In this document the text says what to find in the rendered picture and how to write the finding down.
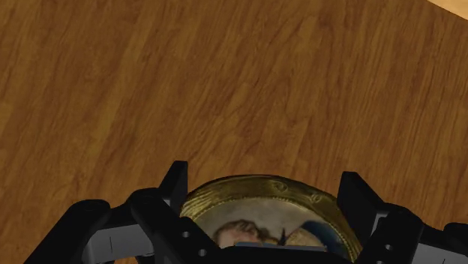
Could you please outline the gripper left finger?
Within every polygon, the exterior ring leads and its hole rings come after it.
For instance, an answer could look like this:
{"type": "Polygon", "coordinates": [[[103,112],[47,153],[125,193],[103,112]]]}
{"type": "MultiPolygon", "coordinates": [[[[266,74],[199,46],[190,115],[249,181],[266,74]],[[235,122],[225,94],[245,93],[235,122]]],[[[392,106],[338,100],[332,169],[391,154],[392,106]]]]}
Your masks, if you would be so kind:
{"type": "Polygon", "coordinates": [[[74,203],[24,264],[216,264],[220,248],[188,217],[188,164],[175,161],[159,187],[134,191],[113,208],[102,199],[74,203]]]}

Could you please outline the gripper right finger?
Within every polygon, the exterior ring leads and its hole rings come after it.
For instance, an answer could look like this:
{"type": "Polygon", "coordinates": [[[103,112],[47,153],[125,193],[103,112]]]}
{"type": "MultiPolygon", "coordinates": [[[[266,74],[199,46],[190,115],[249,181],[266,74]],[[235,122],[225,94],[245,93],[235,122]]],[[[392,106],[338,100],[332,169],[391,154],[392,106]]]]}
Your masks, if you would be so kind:
{"type": "Polygon", "coordinates": [[[468,224],[436,229],[384,202],[356,172],[344,172],[337,205],[362,245],[355,264],[468,264],[468,224]]]}

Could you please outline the gold rimmed painted plate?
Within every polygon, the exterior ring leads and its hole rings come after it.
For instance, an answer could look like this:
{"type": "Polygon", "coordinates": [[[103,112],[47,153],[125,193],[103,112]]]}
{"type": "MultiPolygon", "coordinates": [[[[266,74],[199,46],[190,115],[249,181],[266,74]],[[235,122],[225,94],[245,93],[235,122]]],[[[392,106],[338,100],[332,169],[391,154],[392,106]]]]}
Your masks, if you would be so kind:
{"type": "Polygon", "coordinates": [[[209,181],[187,195],[180,215],[193,220],[220,248],[315,247],[351,262],[362,250],[335,197],[276,175],[209,181]]]}

